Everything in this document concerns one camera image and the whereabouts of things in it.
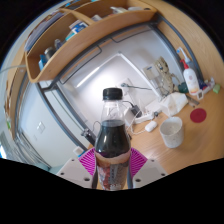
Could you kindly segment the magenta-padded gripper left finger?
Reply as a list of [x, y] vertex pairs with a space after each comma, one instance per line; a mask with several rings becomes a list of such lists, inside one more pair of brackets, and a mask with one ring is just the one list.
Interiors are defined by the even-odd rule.
[[98, 184], [98, 174], [94, 149], [70, 158], [57, 175], [81, 187], [95, 189]]

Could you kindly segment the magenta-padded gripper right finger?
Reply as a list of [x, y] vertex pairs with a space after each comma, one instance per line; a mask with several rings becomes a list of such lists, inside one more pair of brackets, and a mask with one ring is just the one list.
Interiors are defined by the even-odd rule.
[[167, 172], [155, 159], [147, 159], [137, 149], [131, 149], [127, 185], [135, 189], [167, 176]]

